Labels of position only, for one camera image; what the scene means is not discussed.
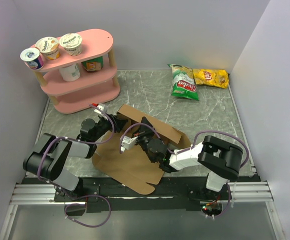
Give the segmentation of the brown cardboard box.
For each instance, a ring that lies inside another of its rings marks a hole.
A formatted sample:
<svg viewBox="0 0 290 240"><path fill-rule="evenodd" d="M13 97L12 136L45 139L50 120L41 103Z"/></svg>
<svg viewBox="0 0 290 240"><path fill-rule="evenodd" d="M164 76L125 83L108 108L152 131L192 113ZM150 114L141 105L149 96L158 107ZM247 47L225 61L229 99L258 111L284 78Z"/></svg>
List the brown cardboard box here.
<svg viewBox="0 0 290 240"><path fill-rule="evenodd" d="M185 133L132 106L123 104L117 113L121 119L128 120L123 127L124 131L131 124L139 123L142 117L146 117L165 143L170 143L179 149L187 148L191 144ZM110 132L106 133L104 139L110 139L110 141L97 146L97 150L91 158L92 164L97 170L135 192L149 195L154 192L154 186L160 182L164 172L159 168L158 163L150 162L138 145L119 153L119 139L122 134L120 132L111 136Z"/></svg>

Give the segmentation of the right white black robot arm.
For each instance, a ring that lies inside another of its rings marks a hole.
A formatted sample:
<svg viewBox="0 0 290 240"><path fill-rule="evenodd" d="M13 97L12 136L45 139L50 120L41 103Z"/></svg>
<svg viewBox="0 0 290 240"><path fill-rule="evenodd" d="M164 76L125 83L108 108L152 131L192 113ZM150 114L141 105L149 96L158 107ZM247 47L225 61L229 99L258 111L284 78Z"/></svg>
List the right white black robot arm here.
<svg viewBox="0 0 290 240"><path fill-rule="evenodd" d="M231 137L238 141L243 148L222 140L218 137L207 135L201 143L194 143L184 149L171 150L163 143L146 117L141 123L133 124L139 128L132 133L131 138L124 137L121 149L129 150L139 145L152 163L158 163L159 168L166 173L179 172L193 166L204 166L209 169L206 184L203 187L204 196L215 199L222 187L228 182L235 182L239 172L249 159L249 150L237 137L221 131L201 131L194 140L204 133L215 133Z"/></svg>

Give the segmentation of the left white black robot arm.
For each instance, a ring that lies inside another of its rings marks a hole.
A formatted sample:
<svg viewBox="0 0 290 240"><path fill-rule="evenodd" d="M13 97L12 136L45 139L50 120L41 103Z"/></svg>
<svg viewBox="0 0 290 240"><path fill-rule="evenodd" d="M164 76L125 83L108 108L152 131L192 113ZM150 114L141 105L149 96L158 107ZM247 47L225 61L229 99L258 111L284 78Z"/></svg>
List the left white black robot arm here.
<svg viewBox="0 0 290 240"><path fill-rule="evenodd" d="M78 201L85 195L83 180L65 168L67 158L90 159L101 144L99 139L108 131L121 132L126 123L126 119L110 114L100 116L98 122L85 119L76 139L44 133L24 159L22 167L40 180L54 185L72 201Z"/></svg>

